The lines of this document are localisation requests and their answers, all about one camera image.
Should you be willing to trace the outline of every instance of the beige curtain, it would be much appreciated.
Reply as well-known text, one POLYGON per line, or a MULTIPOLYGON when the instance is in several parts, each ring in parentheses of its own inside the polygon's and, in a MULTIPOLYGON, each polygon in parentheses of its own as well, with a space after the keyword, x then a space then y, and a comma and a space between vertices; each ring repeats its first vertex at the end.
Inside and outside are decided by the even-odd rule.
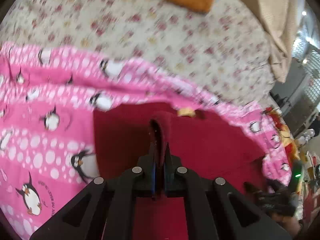
POLYGON ((263 25, 270 42, 270 64, 275 78, 284 83, 299 27, 298 0, 242 0, 263 25))

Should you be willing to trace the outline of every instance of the maroon fabric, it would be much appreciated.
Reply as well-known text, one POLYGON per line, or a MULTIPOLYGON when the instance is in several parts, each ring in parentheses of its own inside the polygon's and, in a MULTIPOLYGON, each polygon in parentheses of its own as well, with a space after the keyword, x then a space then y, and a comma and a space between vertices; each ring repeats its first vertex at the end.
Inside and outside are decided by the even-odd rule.
MULTIPOLYGON (((120 105, 108 112, 94 112, 95 147, 101 176, 119 176, 148 153, 149 121, 155 120, 172 155, 201 177, 224 177, 240 192, 249 181, 265 188, 261 173, 263 150, 240 128, 230 126, 215 113, 197 112, 195 118, 178 117, 165 103, 120 105)), ((134 240, 187 240, 182 198, 157 201, 138 198, 133 227, 134 240)))

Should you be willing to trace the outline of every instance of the yellow object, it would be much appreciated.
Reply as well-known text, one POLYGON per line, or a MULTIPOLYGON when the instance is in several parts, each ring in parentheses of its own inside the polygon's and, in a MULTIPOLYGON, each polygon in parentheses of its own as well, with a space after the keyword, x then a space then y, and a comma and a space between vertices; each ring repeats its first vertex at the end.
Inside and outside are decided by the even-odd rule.
POLYGON ((196 116, 196 112, 193 109, 191 109, 190 107, 181 108, 181 109, 178 110, 178 116, 195 117, 196 116))

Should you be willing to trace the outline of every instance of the metal rivet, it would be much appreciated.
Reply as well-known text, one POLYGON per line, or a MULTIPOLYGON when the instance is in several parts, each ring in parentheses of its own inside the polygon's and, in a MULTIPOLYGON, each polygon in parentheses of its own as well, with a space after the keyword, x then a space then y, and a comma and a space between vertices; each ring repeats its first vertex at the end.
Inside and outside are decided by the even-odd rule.
POLYGON ((132 172, 133 172, 133 173, 140 173, 141 171, 142 171, 142 168, 141 168, 141 167, 136 166, 136 167, 133 167, 133 168, 132 168, 132 172))
POLYGON ((104 179, 102 177, 96 177, 93 182, 97 185, 102 184, 104 179))
POLYGON ((218 185, 224 185, 226 183, 226 180, 224 178, 216 178, 215 179, 215 182, 218 184, 218 185))
POLYGON ((186 173, 188 171, 188 169, 186 168, 186 167, 179 167, 179 168, 177 168, 177 172, 179 172, 179 173, 186 173))

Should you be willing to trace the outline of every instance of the floral bedsheet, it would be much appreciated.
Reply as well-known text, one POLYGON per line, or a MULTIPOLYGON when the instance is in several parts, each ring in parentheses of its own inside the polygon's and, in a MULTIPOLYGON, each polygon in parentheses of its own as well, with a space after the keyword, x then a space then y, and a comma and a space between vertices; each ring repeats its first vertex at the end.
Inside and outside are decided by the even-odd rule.
POLYGON ((16 0, 0 25, 7 40, 143 57, 234 104, 274 84, 263 29, 240 0, 214 0, 207 15, 165 0, 16 0))

